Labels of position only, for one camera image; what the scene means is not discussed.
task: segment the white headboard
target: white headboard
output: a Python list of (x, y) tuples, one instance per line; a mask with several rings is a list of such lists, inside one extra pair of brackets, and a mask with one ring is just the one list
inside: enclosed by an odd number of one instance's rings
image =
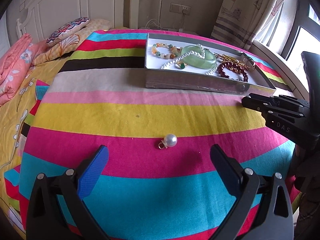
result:
[[(47, 39), (52, 32), (79, 17), (106, 19), (114, 27), (122, 27), (124, 0), (31, 0), (28, 15), (17, 19), (17, 34), (31, 34), (33, 42)], [(139, 0), (130, 0), (130, 28), (138, 28)]]

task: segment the white pearl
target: white pearl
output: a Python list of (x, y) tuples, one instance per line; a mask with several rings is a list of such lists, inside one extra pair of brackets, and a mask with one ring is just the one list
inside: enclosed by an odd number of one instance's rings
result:
[(177, 137), (174, 134), (167, 134), (163, 141), (167, 144), (168, 147), (173, 147), (177, 144)]

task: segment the folded pink blanket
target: folded pink blanket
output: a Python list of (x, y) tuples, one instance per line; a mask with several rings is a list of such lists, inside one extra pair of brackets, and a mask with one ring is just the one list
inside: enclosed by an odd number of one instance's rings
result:
[(0, 107), (17, 93), (35, 56), (47, 49), (45, 41), (31, 41), (30, 34), (22, 35), (0, 59)]

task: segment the silver bolt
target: silver bolt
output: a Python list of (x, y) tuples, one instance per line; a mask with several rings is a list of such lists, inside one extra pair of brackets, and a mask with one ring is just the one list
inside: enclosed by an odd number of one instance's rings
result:
[(67, 171), (66, 171), (66, 175), (68, 175), (68, 176), (71, 176), (71, 175), (73, 175), (75, 173), (75, 170), (74, 169), (68, 169)]
[(250, 169), (250, 168), (245, 168), (245, 169), (244, 169), (244, 172), (245, 172), (246, 174), (248, 174), (248, 175), (252, 175), (252, 174), (253, 174), (253, 170)]
[(44, 178), (44, 174), (43, 173), (39, 173), (37, 176), (37, 179), (43, 179)]
[(276, 172), (275, 176), (276, 176), (277, 179), (282, 179), (282, 175), (281, 175), (280, 172)]

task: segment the dark red bead bracelet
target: dark red bead bracelet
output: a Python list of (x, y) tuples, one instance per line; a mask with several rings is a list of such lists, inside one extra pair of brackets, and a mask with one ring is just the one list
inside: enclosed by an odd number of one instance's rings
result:
[(226, 75), (226, 73), (223, 71), (223, 68), (227, 68), (228, 70), (231, 70), (232, 72), (235, 72), (237, 74), (242, 74), (243, 75), (243, 80), (240, 81), (244, 81), (244, 82), (248, 82), (248, 74), (245, 72), (244, 67), (236, 64), (236, 63), (232, 63), (230, 61), (225, 61), (222, 62), (219, 67), (218, 67), (218, 73), (220, 74), (221, 77), (224, 78), (230, 78), (228, 75)]

